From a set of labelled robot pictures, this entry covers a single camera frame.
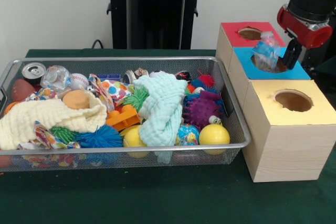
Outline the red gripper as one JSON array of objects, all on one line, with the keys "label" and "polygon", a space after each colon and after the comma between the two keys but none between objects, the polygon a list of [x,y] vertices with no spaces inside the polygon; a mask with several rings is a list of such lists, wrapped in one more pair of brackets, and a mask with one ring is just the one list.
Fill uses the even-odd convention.
[{"label": "red gripper", "polygon": [[300,20],[288,11],[287,4],[280,8],[277,22],[290,37],[294,38],[289,42],[281,60],[288,70],[294,68],[302,52],[302,46],[307,49],[318,48],[332,35],[332,28],[327,22],[313,24]]}]

